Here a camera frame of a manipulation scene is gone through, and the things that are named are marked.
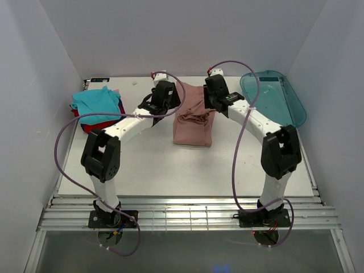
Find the dusty pink t shirt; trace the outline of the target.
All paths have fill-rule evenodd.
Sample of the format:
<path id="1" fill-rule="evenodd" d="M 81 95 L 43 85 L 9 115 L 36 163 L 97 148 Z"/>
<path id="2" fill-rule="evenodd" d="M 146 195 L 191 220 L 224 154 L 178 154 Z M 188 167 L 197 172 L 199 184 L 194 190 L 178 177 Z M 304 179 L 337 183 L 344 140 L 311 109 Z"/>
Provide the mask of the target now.
<path id="1" fill-rule="evenodd" d="M 173 121 L 173 143 L 210 147 L 215 111 L 205 108 L 204 88 L 185 82 L 176 88 L 179 97 L 185 100 Z"/>

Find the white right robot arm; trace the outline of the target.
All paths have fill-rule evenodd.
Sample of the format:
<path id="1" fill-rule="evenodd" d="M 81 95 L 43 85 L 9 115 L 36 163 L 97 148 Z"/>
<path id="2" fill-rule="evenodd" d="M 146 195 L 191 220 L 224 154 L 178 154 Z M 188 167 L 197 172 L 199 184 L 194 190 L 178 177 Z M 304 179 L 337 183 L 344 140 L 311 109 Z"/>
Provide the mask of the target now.
<path id="1" fill-rule="evenodd" d="M 292 125 L 283 126 L 269 120 L 243 95 L 230 92 L 220 70 L 208 71 L 203 88 L 205 108 L 240 124 L 241 130 L 247 130 L 262 146 L 260 163 L 265 181 L 257 208 L 240 207 L 234 218 L 238 219 L 242 228 L 289 226 L 293 219 L 284 208 L 284 193 L 292 173 L 302 160 L 297 130 Z"/>

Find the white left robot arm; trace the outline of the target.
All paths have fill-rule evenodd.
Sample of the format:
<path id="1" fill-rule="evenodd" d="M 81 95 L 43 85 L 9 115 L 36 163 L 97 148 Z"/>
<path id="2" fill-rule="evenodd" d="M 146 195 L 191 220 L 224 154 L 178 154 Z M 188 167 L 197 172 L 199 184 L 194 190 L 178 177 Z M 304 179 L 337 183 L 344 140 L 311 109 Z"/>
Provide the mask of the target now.
<path id="1" fill-rule="evenodd" d="M 81 165 L 93 182 L 97 217 L 108 226 L 120 221 L 121 203 L 114 178 L 121 165 L 121 145 L 176 112 L 185 101 L 186 91 L 180 80 L 173 83 L 167 77 L 155 76 L 153 82 L 151 93 L 132 114 L 103 130 L 92 130 L 86 140 Z"/>

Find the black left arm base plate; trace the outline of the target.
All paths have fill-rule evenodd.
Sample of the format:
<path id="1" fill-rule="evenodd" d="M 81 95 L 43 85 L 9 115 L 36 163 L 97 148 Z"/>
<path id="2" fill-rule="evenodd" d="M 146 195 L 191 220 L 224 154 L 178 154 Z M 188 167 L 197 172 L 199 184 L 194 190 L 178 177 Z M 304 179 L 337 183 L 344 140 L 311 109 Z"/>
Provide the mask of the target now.
<path id="1" fill-rule="evenodd" d="M 136 228 L 136 223 L 126 217 L 123 214 L 118 214 L 115 212 L 112 213 L 103 213 L 97 212 L 96 210 L 91 211 L 88 220 L 88 228 L 92 229 L 118 229 L 118 228 Z"/>

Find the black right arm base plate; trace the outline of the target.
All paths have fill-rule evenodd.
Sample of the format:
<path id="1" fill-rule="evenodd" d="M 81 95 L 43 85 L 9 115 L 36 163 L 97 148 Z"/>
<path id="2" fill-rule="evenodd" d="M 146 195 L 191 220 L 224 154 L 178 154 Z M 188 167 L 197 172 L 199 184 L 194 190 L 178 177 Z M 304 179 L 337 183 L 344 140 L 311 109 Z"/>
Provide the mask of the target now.
<path id="1" fill-rule="evenodd" d="M 255 213 L 240 210 L 233 215 L 233 218 L 238 220 L 241 228 L 288 228 L 291 225 L 288 210 L 282 206 L 274 210 L 263 209 Z"/>

